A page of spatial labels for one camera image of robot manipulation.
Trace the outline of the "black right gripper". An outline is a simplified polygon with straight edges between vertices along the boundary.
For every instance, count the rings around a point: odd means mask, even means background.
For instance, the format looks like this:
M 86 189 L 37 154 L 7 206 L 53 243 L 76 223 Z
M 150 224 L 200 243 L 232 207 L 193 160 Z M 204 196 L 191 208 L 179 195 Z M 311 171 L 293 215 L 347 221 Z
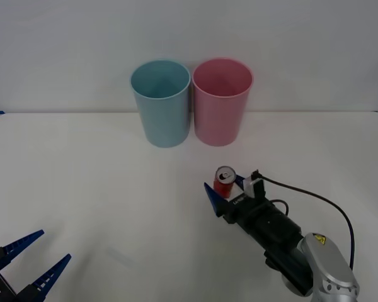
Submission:
M 235 183 L 243 189 L 244 180 L 244 177 L 237 175 Z M 251 198 L 243 193 L 228 201 L 214 191 L 206 182 L 203 185 L 215 215 L 217 217 L 224 216 L 224 220 L 228 224 L 238 224 L 246 232 L 248 232 L 246 228 L 249 228 L 253 220 L 263 216 L 271 209 L 275 209 L 283 214 L 275 205 L 276 203 L 284 205 L 284 200 L 282 199 L 269 200 L 266 197 Z

